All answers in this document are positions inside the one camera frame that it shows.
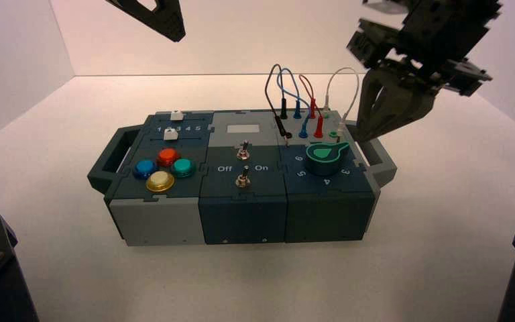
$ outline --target blue cable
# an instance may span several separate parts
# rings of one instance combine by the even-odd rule
[[[281,74],[286,71],[287,73],[289,73],[289,75],[291,76],[291,80],[293,81],[293,85],[295,86],[295,90],[297,91],[297,95],[291,93],[290,91],[287,91],[283,85],[280,83],[280,79],[281,79]],[[309,103],[307,103],[304,99],[301,98],[301,96],[299,95],[299,87],[297,87],[297,82],[295,81],[295,77],[293,76],[293,73],[291,72],[291,70],[289,70],[289,68],[283,68],[282,70],[279,71],[279,74],[277,75],[277,86],[279,86],[279,88],[281,89],[281,92],[282,93],[286,93],[287,95],[291,96],[291,97],[294,97],[297,99],[297,101],[302,101],[305,106],[307,106],[307,111],[310,111],[310,105]],[[309,121],[309,118],[310,118],[310,115],[307,114],[307,117],[305,117],[305,120],[303,121],[303,124],[301,125],[301,132],[299,132],[299,137],[300,138],[306,138],[308,135],[307,135],[307,123]]]

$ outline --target round push button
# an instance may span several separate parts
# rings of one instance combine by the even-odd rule
[[[157,171],[157,165],[151,160],[141,160],[137,162],[133,169],[133,175],[138,179],[146,179]]]
[[[166,148],[159,152],[157,164],[159,166],[171,166],[180,158],[180,154],[173,148]]]
[[[177,178],[185,178],[192,176],[196,168],[189,159],[178,159],[173,163],[170,170]]]
[[[169,190],[174,184],[174,177],[166,171],[157,171],[147,179],[147,189],[153,193]]]

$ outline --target white cable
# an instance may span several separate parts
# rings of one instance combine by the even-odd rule
[[[358,90],[360,89],[360,77],[358,76],[358,72],[352,68],[352,67],[343,67],[338,69],[336,72],[333,73],[331,78],[329,79],[329,83],[327,84],[327,92],[325,93],[325,106],[323,106],[323,109],[329,108],[329,89],[331,88],[331,83],[333,82],[333,78],[337,76],[338,73],[340,73],[343,70],[352,70],[354,72],[354,75],[356,76],[356,91],[354,92],[354,98],[352,98],[352,102],[350,103],[350,106],[348,107],[347,111],[344,113],[343,117],[341,118],[341,121],[339,122],[339,126],[337,128],[337,141],[340,142],[341,137],[344,134],[345,131],[345,122],[348,117],[348,114],[352,110],[352,106],[354,106],[354,102],[356,102],[356,97],[358,96]]]
[[[327,92],[325,93],[325,106],[323,107],[323,109],[329,108],[329,89],[331,88],[331,83],[333,82],[333,78],[335,78],[335,76],[337,76],[337,74],[339,74],[343,70],[352,70],[354,72],[354,75],[356,76],[356,92],[354,93],[354,98],[352,99],[352,102],[350,103],[348,110],[343,115],[343,119],[346,119],[348,117],[348,114],[352,110],[352,106],[354,105],[354,102],[356,102],[356,97],[358,96],[358,90],[360,89],[360,77],[358,76],[358,72],[352,67],[343,67],[333,73],[333,75],[329,79],[329,83],[327,84]]]

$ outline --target carrying handle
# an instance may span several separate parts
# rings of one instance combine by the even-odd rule
[[[345,122],[348,132],[353,133],[356,129],[355,121]],[[366,142],[356,142],[362,150],[364,157],[369,163],[366,170],[374,176],[378,186],[382,188],[392,181],[398,167],[384,149],[379,139],[372,139]]]
[[[122,127],[115,132],[88,173],[88,180],[94,189],[105,195],[116,177],[119,165],[142,127],[143,125]]]

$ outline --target red cable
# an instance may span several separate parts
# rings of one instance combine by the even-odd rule
[[[311,100],[311,119],[314,119],[314,111],[315,107],[317,107],[317,102],[314,99],[314,92],[312,91],[312,85],[310,81],[303,75],[299,74],[299,80],[303,84],[303,87],[305,88],[305,91],[307,91],[307,95],[309,95],[309,98]],[[311,88],[311,92],[309,92],[309,89],[307,88],[307,85],[305,85],[305,82],[303,80],[307,81],[307,84]],[[323,137],[323,116],[321,115],[321,111],[319,111],[319,108],[316,108],[317,113],[319,113],[319,120],[317,121],[317,129],[314,131],[313,136],[316,138],[322,138]]]
[[[303,84],[303,87],[305,88],[305,91],[307,92],[307,95],[309,95],[309,98],[310,98],[310,108],[311,108],[311,119],[314,119],[315,116],[314,116],[314,111],[317,110],[317,113],[319,114],[319,117],[323,117],[321,115],[321,112],[319,111],[319,108],[317,107],[317,101],[315,101],[314,99],[314,92],[312,90],[312,85],[309,81],[308,78],[306,78],[304,75],[302,74],[299,74],[299,80],[301,81],[301,83]],[[307,88],[307,85],[305,84],[305,82],[303,81],[305,80],[307,82],[307,84],[309,85],[311,91],[309,92],[309,88]]]

